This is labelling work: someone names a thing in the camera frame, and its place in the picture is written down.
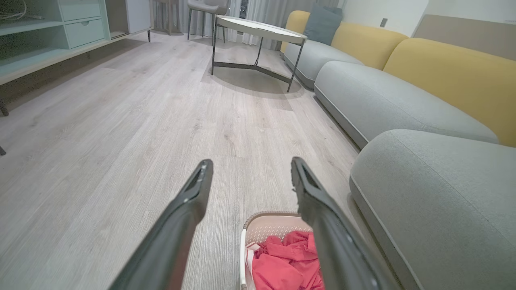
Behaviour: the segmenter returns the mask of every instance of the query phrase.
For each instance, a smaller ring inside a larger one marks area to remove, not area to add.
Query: coffee table
[[[262,37],[260,40],[260,48],[258,50],[258,57],[256,58],[256,61],[253,65],[245,65],[242,63],[232,63],[232,62],[219,62],[215,61],[215,45],[217,43],[217,25],[222,26],[230,29],[234,29],[236,31],[241,31],[244,33],[249,33],[252,35],[256,35],[259,37]],[[292,86],[292,81],[294,81],[294,76],[296,75],[296,69],[297,64],[299,62],[299,57],[301,56],[301,51],[303,50],[303,45],[307,40],[307,37],[303,34],[299,34],[294,31],[290,31],[285,28],[260,23],[252,20],[242,19],[242,18],[236,18],[236,17],[230,17],[230,16],[223,16],[223,15],[217,15],[215,18],[215,31],[213,32],[213,55],[212,55],[212,75],[213,75],[213,68],[214,67],[224,67],[224,68],[237,68],[237,69],[248,69],[248,70],[257,70],[261,73],[270,75],[274,78],[277,78],[279,80],[282,80],[286,83],[288,83],[288,89],[287,92],[290,92],[290,88]],[[267,69],[264,69],[262,67],[258,66],[258,59],[260,58],[260,51],[262,51],[262,43],[263,38],[269,38],[272,40],[278,40],[278,41],[286,41],[292,44],[300,45],[301,48],[299,49],[299,55],[297,56],[296,65],[294,66],[294,71],[292,72],[292,77],[289,79],[286,76],[283,76],[281,74],[275,73],[273,71],[269,71]]]

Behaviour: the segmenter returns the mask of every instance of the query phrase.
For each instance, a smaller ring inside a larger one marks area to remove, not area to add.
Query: red cloth
[[[254,252],[256,290],[324,290],[311,232],[290,232],[281,243],[270,236]]]

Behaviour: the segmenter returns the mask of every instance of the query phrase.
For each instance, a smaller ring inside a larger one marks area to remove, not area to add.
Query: gray sofa cushion
[[[350,184],[405,289],[516,289],[516,148],[388,131]]]
[[[289,43],[285,50],[285,62],[291,70],[294,69],[294,65],[296,64],[297,56],[299,55],[299,48],[300,46]],[[301,52],[301,58],[297,65],[296,75],[305,86],[309,89],[313,89],[319,70],[321,70],[328,61],[332,60],[362,65],[358,59],[334,47],[317,41],[307,40],[304,44],[303,51]]]
[[[341,118],[363,138],[355,140],[350,134],[360,147],[393,129],[498,143],[496,135],[471,116],[425,90],[374,68],[328,62],[317,76],[315,91],[320,99],[326,98],[327,103],[335,106]]]

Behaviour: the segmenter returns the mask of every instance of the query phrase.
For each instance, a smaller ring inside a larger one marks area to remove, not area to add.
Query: window
[[[245,19],[247,14],[247,1],[248,0],[241,0],[240,4],[240,18]]]

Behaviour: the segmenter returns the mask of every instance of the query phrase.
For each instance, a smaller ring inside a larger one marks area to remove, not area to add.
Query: laundry basket
[[[263,243],[268,236],[283,241],[292,231],[312,232],[312,228],[295,212],[260,212],[247,219],[240,237],[240,288],[254,290],[251,271],[246,264],[246,246],[252,242]]]

